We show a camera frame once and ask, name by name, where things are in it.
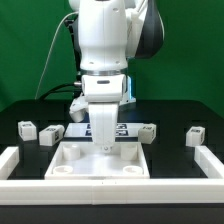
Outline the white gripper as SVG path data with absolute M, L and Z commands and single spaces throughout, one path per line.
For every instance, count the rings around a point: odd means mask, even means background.
M 83 75 L 82 90 L 88 104 L 93 143 L 104 152 L 110 152 L 115 143 L 118 108 L 126 90 L 126 76 Z

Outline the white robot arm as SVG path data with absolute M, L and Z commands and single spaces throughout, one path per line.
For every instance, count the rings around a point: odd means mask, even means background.
M 124 101 L 130 58 L 150 58 L 161 48 L 164 27 L 155 0 L 68 0 L 78 14 L 75 48 L 81 53 L 82 95 L 70 114 L 89 114 L 95 145 L 115 142 L 118 108 Z

